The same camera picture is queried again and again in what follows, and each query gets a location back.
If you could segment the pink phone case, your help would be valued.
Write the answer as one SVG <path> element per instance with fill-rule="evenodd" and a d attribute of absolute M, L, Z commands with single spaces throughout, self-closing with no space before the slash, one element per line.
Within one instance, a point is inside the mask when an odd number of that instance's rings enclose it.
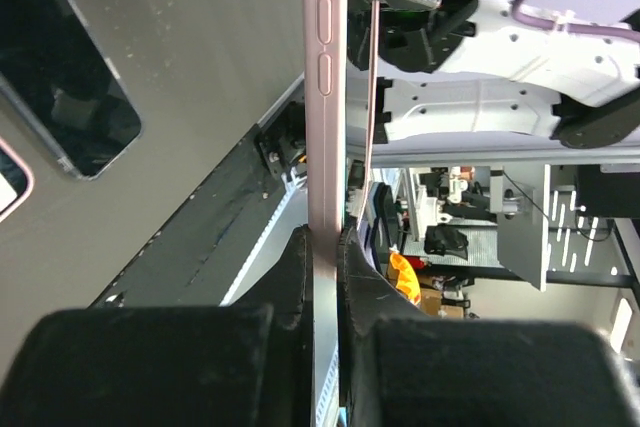
<path fill-rule="evenodd" d="M 6 220 L 26 202 L 35 185 L 31 168 L 22 157 L 1 139 L 1 221 Z"/>

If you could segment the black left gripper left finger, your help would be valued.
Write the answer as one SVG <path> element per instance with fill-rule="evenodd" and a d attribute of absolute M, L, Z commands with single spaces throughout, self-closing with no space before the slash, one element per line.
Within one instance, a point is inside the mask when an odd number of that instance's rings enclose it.
<path fill-rule="evenodd" d="M 312 425 L 312 266 L 303 226 L 229 306 L 42 318 L 2 384 L 2 424 Z"/>

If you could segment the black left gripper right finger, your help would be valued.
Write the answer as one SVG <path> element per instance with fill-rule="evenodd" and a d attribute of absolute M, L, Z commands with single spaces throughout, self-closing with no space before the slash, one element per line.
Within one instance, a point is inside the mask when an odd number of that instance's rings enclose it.
<path fill-rule="evenodd" d="M 351 426 L 635 426 L 639 389 L 596 332 L 571 323 L 432 317 L 368 262 L 337 254 L 340 396 Z"/>

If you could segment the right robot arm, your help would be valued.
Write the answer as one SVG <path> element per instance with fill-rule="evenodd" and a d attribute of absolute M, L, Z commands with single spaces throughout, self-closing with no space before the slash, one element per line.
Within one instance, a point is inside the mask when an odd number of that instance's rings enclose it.
<path fill-rule="evenodd" d="M 598 149 L 639 129 L 639 18 L 579 20 L 530 0 L 349 0 L 369 75 L 347 123 L 370 144 L 510 133 Z"/>

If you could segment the teal-edged black smartphone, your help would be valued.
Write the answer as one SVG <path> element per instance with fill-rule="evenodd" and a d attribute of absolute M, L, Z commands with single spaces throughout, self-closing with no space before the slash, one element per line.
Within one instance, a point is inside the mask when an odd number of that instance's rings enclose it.
<path fill-rule="evenodd" d="M 361 222 L 368 189 L 369 53 L 372 0 L 348 0 L 346 63 L 346 142 L 351 170 L 347 210 Z"/>

